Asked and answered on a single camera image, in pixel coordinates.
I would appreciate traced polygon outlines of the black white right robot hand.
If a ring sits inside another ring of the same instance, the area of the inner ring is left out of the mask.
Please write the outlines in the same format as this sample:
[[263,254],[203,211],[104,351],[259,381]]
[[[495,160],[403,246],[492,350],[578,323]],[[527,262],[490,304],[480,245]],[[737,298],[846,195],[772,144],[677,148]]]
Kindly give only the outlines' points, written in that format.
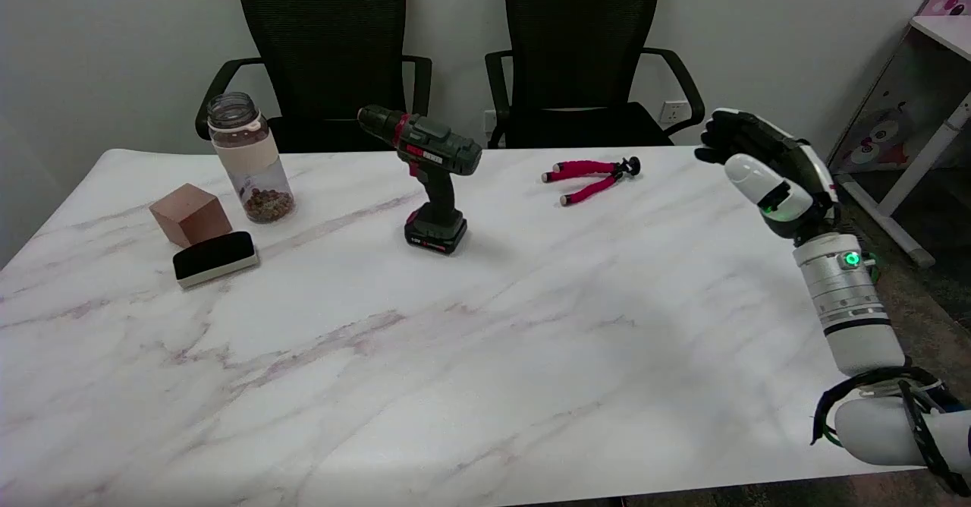
[[700,141],[695,158],[721,165],[778,237],[800,247],[836,230],[841,204],[835,182],[804,138],[757,114],[721,107]]

